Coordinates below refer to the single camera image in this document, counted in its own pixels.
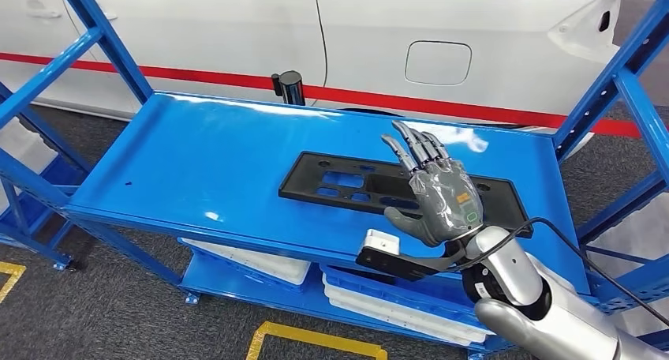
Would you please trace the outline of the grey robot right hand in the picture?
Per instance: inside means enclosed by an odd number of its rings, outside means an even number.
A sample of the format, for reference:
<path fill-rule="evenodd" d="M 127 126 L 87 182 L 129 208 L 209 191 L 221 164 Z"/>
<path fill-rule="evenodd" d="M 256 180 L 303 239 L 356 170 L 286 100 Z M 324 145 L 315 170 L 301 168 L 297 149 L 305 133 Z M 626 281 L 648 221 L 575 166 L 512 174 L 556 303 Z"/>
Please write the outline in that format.
<path fill-rule="evenodd" d="M 392 126 L 409 149 L 405 150 L 389 134 L 381 138 L 409 173 L 409 187 L 422 217 L 405 216 L 395 207 L 385 208 L 385 217 L 400 231 L 430 247 L 479 230 L 484 225 L 484 209 L 462 162 L 450 157 L 434 134 L 410 128 L 397 120 Z"/>

